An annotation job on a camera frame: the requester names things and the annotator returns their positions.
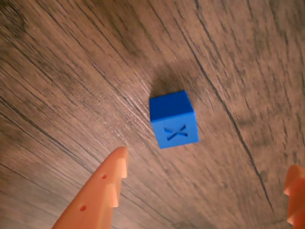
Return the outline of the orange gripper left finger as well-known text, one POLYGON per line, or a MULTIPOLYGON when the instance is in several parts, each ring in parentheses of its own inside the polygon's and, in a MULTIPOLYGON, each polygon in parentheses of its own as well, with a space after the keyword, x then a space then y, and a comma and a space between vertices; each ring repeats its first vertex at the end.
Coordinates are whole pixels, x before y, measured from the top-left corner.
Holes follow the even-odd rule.
POLYGON ((112 151, 80 189, 53 225, 54 229, 109 229, 118 207, 122 179, 127 177, 129 151, 112 151))

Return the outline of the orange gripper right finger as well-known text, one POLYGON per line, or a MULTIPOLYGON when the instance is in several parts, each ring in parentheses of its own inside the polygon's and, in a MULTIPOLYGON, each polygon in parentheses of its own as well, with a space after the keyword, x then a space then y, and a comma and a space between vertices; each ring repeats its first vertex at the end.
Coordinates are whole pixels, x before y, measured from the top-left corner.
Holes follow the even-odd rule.
POLYGON ((305 169, 299 165, 289 167, 284 193, 289 196, 287 222, 294 229, 305 228, 305 169))

